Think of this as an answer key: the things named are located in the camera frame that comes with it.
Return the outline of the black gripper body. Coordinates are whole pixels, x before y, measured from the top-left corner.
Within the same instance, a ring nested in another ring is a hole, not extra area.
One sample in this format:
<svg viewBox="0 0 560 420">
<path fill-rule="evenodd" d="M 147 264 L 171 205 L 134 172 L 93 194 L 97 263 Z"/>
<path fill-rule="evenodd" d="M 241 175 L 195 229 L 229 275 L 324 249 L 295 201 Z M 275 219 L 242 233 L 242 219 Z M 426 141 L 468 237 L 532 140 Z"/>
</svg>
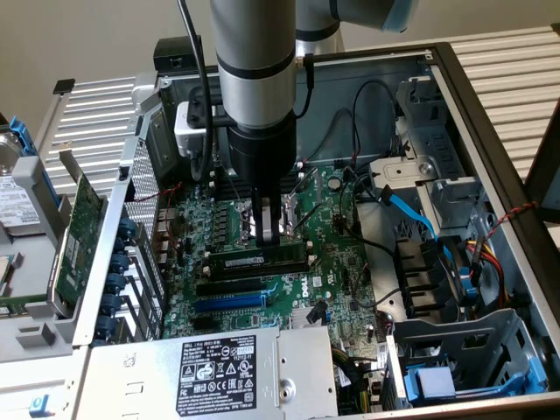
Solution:
<svg viewBox="0 0 560 420">
<path fill-rule="evenodd" d="M 297 120 L 287 115 L 265 129 L 232 126 L 227 128 L 227 140 L 235 172 L 258 189 L 276 189 L 295 163 Z"/>
</svg>

